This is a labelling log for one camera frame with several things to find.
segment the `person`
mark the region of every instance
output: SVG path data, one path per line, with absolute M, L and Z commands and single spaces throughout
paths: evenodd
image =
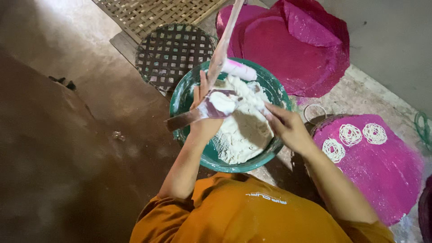
M 197 106 L 206 75 L 194 89 Z M 271 128 L 305 165 L 327 211 L 318 204 L 240 173 L 196 180 L 201 154 L 222 119 L 191 132 L 156 197 L 141 212 L 130 242 L 393 242 L 368 201 L 314 144 L 295 112 L 266 104 Z

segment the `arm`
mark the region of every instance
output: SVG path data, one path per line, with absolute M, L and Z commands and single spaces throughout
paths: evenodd
M 346 221 L 369 224 L 378 221 L 359 189 L 315 145 L 300 115 L 271 104 L 266 104 L 266 107 L 274 114 L 266 118 L 276 134 L 286 146 L 306 159 L 306 167 L 329 213 Z
M 201 71 L 200 77 L 201 85 L 194 87 L 194 102 L 191 109 L 195 108 L 208 93 L 206 74 Z M 197 180 L 201 154 L 204 147 L 219 130 L 222 122 L 223 119 L 207 118 L 191 124 L 191 132 L 159 190 L 160 198 L 186 199 L 192 194 Z

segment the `dough spiral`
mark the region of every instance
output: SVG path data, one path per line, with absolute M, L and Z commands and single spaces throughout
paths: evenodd
M 351 124 L 343 124 L 339 128 L 339 139 L 344 145 L 351 147 L 362 140 L 362 132 Z
M 345 157 L 345 149 L 333 138 L 324 141 L 322 150 L 333 163 L 339 163 Z
M 370 144 L 383 144 L 387 141 L 387 135 L 382 126 L 375 123 L 368 123 L 363 128 L 363 135 Z

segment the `flour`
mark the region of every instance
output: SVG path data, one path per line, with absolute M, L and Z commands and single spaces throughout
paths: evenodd
M 265 117 L 257 110 L 268 101 L 258 82 L 242 82 L 228 76 L 225 82 L 217 82 L 215 89 L 235 90 L 243 99 L 233 114 L 225 118 L 213 138 L 219 159 L 228 164 L 244 163 L 259 155 L 273 138 L 273 132 Z

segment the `brown floor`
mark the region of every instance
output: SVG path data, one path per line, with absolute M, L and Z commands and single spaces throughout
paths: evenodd
M 1 92 L 9 95 L 2 95 L 0 128 L 21 139 L 0 139 L 0 239 L 128 241 L 180 150 L 163 125 L 169 102 L 112 47 L 120 28 L 91 0 L 1 3 L 6 52 L 77 89 L 32 70 L 3 78 Z M 4 71 L 13 62 L 2 60 Z M 113 139 L 113 131 L 126 140 Z M 209 173 L 201 169 L 200 177 Z

